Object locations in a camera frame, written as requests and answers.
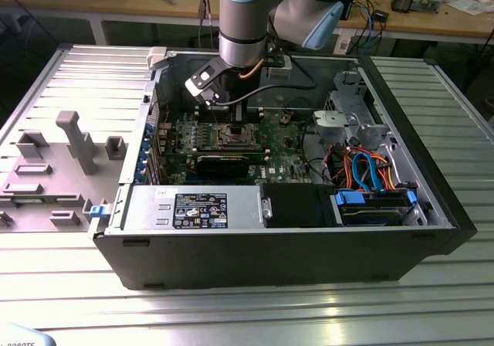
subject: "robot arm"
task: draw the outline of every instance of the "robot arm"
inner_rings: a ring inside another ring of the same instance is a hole
[[[338,0],[220,0],[219,58],[202,67],[185,86],[193,96],[214,102],[211,85],[216,78],[226,76],[222,86],[230,93],[230,99],[241,97],[259,85],[259,74],[249,80],[238,77],[250,72],[262,59],[267,60],[269,18],[280,38],[321,49],[342,11],[343,4]]]

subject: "floor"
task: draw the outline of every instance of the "floor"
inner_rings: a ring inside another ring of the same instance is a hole
[[[92,44],[93,35],[89,23],[75,19],[39,20],[59,42]],[[22,33],[14,36],[9,31],[0,35],[0,123],[3,124],[15,109],[24,93],[55,51],[55,45],[32,19],[23,18]],[[198,47],[197,27],[186,25],[149,25],[144,23],[106,22],[105,27],[112,45]],[[336,38],[322,51],[330,53]],[[427,42],[401,40],[397,45],[393,39],[383,39],[369,50],[369,55],[423,57],[434,59],[450,78],[461,86],[466,73],[475,61],[475,46],[458,43],[439,43],[430,46]],[[202,39],[202,46],[209,47],[209,38]],[[494,96],[494,64],[485,68],[470,86],[466,96],[477,110],[488,120],[493,113],[485,106],[485,99]]]

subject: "warning label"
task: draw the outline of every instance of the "warning label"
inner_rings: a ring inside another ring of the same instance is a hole
[[[176,194],[173,227],[176,229],[226,229],[226,193]]]

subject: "metal slotted surface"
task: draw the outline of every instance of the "metal slotted surface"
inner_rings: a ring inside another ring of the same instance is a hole
[[[429,66],[421,59],[373,58],[373,61],[476,224],[479,235],[492,233],[492,129],[480,120],[476,110],[438,67]]]
[[[122,136],[128,142],[143,89],[151,78],[148,50],[76,45],[58,51],[45,68],[44,81],[26,95],[25,110],[19,112],[0,146],[0,182],[20,155],[15,143],[23,131],[41,131],[49,143],[67,142],[55,124],[61,110],[76,110],[81,131],[90,132],[95,143],[104,143],[108,136]]]
[[[426,77],[437,83],[434,74]],[[422,105],[404,109],[418,117],[468,118],[464,106],[451,101],[451,110],[443,112],[427,112]],[[447,144],[444,138],[430,136],[431,153],[441,164],[462,162],[462,148],[440,146]],[[461,144],[490,159],[486,137],[474,138]],[[457,144],[452,139],[449,143]],[[474,193],[462,198],[480,232],[452,255],[431,257],[399,282],[130,291],[84,233],[2,234],[0,317],[46,330],[61,346],[491,345],[494,206],[475,193],[492,189],[472,190],[479,178],[453,176],[447,177],[457,192]],[[328,257],[328,265],[331,260],[337,257]]]

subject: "aluminum profile table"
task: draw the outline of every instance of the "aluminum profile table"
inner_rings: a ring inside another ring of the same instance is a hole
[[[75,46],[71,52],[58,52],[21,107],[38,102],[59,78],[88,73],[90,82],[95,77],[94,71],[89,73],[98,65],[89,68],[87,62],[86,68],[79,67],[85,72],[63,73],[74,50],[86,51],[82,56],[87,59],[118,55],[113,48],[92,51],[94,55],[87,49]],[[120,55],[139,51],[132,49],[120,49]],[[144,51],[136,54],[142,56]],[[489,196],[494,192],[494,146],[490,129],[436,66],[409,59],[374,62],[479,230],[452,255],[425,260],[399,282],[131,291],[121,285],[84,232],[6,233],[0,234],[0,318],[44,330],[59,346],[491,345],[494,198]],[[119,67],[124,66],[125,72],[99,73],[116,74],[125,82],[149,79],[147,71],[131,70],[132,64],[120,62]],[[413,82],[423,88],[436,85],[431,87],[437,90],[410,89]],[[107,101],[99,100],[101,110],[109,109],[101,107]],[[73,103],[65,100],[58,108]],[[6,126],[18,122],[11,119]],[[9,149],[1,147],[0,155]]]

